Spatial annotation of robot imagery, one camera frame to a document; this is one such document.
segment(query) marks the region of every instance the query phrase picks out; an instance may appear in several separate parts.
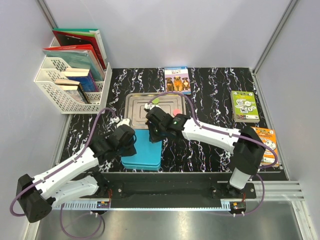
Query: white wall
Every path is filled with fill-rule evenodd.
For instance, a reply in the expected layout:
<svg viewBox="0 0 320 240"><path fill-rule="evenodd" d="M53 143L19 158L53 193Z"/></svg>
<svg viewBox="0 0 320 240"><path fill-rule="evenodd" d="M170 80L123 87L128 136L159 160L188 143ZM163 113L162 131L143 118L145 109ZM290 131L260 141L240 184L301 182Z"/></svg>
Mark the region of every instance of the white wall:
<svg viewBox="0 0 320 240"><path fill-rule="evenodd" d="M320 236L320 1L302 0L258 72L284 151Z"/></svg>
<svg viewBox="0 0 320 240"><path fill-rule="evenodd" d="M99 28L113 68L251 67L290 0L46 0L60 28Z"/></svg>
<svg viewBox="0 0 320 240"><path fill-rule="evenodd" d="M53 39L36 1L1 0L0 5L0 238L20 240L28 221L9 212L18 178L50 167L65 116L33 83L42 48ZM19 204L15 211L22 213Z"/></svg>

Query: metallic floor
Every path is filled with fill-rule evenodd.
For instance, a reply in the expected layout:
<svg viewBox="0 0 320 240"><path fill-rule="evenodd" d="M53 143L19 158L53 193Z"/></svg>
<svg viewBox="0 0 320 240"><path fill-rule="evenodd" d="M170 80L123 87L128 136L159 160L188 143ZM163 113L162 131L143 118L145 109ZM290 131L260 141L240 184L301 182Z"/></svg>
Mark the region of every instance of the metallic floor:
<svg viewBox="0 0 320 240"><path fill-rule="evenodd" d="M67 226L83 211L63 212ZM106 227L96 240L302 240L290 202L264 202L245 217L216 216L194 211L110 211L103 215ZM66 230L77 237L90 235L99 221L92 215ZM36 240L69 240L60 228L59 211L40 222Z"/></svg>

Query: tabletop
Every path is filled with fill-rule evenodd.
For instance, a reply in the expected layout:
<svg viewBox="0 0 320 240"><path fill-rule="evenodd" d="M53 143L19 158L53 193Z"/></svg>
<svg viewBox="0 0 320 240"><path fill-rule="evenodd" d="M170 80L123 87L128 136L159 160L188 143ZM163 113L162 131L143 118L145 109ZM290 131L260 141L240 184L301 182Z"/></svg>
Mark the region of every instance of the tabletop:
<svg viewBox="0 0 320 240"><path fill-rule="evenodd" d="M268 128L258 97L257 89L249 68L189 68L191 95L188 96L201 122L241 129L244 126ZM254 92L259 123L235 122L232 112L231 91ZM126 96L130 93L165 92L163 68L115 68L108 93L107 107L124 117ZM63 147L61 162L84 147L95 114L74 114ZM96 135L114 130L110 123L111 114L105 113L98 121ZM183 139L166 139L162 143L161 168L159 172L230 172L230 153L212 145ZM126 169L121 158L110 159L99 166L106 172L143 172ZM268 171L278 171L270 167Z"/></svg>

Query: marble surface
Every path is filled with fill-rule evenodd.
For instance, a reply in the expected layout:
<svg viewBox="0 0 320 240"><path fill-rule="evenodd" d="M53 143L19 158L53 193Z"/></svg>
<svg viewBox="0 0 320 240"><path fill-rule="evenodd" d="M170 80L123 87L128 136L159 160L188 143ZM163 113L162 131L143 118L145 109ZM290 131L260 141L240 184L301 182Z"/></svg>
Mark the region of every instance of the marble surface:
<svg viewBox="0 0 320 240"><path fill-rule="evenodd" d="M224 128L241 129L246 124L235 122L233 119L231 91L248 91L255 94L260 122L247 123L247 125L267 127L249 68L189 68L188 71L192 91L190 99L200 121ZM164 91L163 68L113 69L107 107L114 109L118 116L123 117L125 100L129 93ZM105 134L114 129L114 125L110 124L110 117L110 113L102 115L95 130L96 135ZM72 116L61 161L84 147L94 120L95 115L91 114ZM220 148L197 141L168 139L162 144L159 172L228 172L230 171L229 163L230 153ZM102 172L136 172L125 169L120 157L105 162L100 166L100 170Z"/></svg>

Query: metal tray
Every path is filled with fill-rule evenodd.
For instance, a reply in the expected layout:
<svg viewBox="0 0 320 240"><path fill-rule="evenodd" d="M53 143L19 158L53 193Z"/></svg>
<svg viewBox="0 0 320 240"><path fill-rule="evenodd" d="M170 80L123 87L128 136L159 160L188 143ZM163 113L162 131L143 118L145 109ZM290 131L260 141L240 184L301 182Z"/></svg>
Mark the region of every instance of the metal tray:
<svg viewBox="0 0 320 240"><path fill-rule="evenodd" d="M146 125L145 104L160 93L130 93L125 98L124 118L131 119L133 129L148 129ZM186 114L185 98L176 94L167 94L159 97L158 105L166 112L173 115L175 109L180 109Z"/></svg>

